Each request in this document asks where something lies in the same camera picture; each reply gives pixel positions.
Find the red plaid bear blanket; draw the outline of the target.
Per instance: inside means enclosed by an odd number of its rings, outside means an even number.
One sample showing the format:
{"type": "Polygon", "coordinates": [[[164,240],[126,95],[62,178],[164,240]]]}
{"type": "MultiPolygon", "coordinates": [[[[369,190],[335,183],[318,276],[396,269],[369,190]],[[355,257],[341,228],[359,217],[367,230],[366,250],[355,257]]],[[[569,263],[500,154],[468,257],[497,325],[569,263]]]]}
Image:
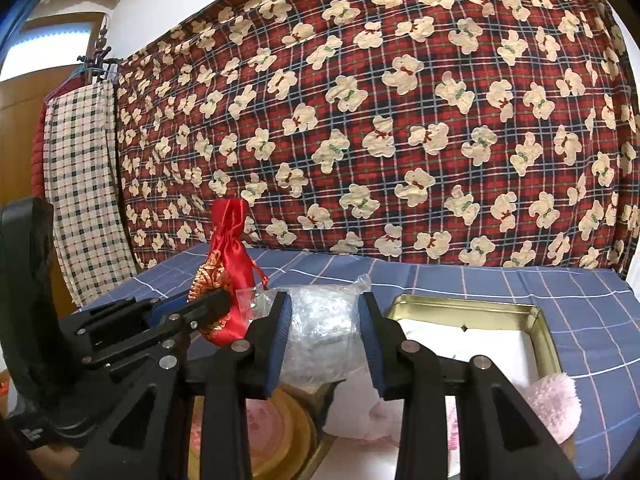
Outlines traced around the red plaid bear blanket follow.
{"type": "Polygon", "coordinates": [[[625,274],[639,103],[608,0],[216,0],[117,88],[142,268],[220,237],[625,274]]]}

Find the blue plaid sheet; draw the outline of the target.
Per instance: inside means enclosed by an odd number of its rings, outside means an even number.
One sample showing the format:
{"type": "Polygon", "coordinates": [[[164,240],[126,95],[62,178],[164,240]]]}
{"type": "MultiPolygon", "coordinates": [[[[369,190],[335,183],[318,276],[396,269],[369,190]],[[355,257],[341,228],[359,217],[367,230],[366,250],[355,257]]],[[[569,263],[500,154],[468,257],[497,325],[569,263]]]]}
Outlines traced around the blue plaid sheet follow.
{"type": "Polygon", "coordinates": [[[612,270],[467,268],[260,248],[250,256],[272,286],[349,283],[367,274],[383,309],[401,294],[531,304],[544,314],[582,401],[575,434],[582,478],[605,477],[639,430],[639,301],[612,270]]]}

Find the pink fluffy cloth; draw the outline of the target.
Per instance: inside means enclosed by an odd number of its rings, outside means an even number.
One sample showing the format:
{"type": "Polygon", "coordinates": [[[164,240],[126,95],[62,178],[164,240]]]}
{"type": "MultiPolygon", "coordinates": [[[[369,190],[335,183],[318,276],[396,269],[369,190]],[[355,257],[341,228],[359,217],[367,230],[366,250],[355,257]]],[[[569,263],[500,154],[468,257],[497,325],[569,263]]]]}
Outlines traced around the pink fluffy cloth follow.
{"type": "Polygon", "coordinates": [[[514,387],[557,444],[570,440],[582,418],[582,402],[573,378],[566,373],[555,373],[541,377],[528,386],[514,387]]]}

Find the clear plastic bag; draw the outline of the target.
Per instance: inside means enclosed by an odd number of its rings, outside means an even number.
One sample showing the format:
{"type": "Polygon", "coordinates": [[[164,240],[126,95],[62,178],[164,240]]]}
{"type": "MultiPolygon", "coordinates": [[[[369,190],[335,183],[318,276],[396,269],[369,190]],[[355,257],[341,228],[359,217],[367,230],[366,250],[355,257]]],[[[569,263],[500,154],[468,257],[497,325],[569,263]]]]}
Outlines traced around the clear plastic bag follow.
{"type": "Polygon", "coordinates": [[[292,315],[280,382],[311,391],[366,367],[358,300],[370,290],[370,276],[361,274],[347,284],[253,287],[235,297],[241,320],[250,323],[269,314],[278,292],[288,294],[292,315]]]}

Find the gold metal tin box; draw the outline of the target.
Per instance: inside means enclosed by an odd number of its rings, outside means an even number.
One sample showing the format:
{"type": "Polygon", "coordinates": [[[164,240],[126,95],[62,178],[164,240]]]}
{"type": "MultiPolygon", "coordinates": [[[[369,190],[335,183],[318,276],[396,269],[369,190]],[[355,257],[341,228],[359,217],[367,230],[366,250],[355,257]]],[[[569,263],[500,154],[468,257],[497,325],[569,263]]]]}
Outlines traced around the gold metal tin box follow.
{"type": "Polygon", "coordinates": [[[541,310],[400,295],[383,314],[366,292],[359,314],[375,389],[404,401],[399,446],[327,438],[304,478],[577,478],[514,387],[561,368],[541,310]]]}

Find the red gold drawstring pouch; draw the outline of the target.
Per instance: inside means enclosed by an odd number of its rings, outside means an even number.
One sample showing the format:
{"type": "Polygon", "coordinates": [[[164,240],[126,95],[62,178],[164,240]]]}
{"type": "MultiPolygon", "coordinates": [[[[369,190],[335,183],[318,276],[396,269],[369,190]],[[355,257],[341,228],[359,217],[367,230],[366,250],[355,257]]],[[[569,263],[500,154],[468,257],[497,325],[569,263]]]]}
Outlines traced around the red gold drawstring pouch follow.
{"type": "Polygon", "coordinates": [[[195,273],[188,300],[222,289],[231,297],[231,307],[216,322],[200,328],[201,335],[218,347],[242,339],[248,327],[248,313],[241,306],[238,292],[242,295],[256,287],[260,278],[262,287],[268,287],[268,278],[262,272],[243,244],[245,220],[250,206],[242,198],[218,198],[212,203],[213,234],[210,237],[206,260],[195,273]]]}

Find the white plush toy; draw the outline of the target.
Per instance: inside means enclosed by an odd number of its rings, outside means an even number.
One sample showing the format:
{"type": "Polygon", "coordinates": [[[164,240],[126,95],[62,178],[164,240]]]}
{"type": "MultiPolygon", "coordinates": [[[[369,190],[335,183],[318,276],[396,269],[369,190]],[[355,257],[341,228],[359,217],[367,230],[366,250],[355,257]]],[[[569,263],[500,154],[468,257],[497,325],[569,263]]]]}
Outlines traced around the white plush toy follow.
{"type": "Polygon", "coordinates": [[[333,437],[362,443],[400,442],[404,401],[385,401],[373,387],[366,368],[340,382],[326,414],[323,431],[333,437]]]}

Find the cream green checked cloth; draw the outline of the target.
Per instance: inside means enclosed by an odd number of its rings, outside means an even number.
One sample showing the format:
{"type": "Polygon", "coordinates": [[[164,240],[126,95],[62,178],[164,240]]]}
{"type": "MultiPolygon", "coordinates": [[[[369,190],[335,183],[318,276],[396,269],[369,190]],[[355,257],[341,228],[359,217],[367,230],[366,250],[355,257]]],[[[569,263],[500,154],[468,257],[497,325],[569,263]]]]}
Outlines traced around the cream green checked cloth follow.
{"type": "Polygon", "coordinates": [[[58,264],[83,308],[137,272],[119,207],[114,84],[87,84],[49,102],[42,166],[58,264]]]}

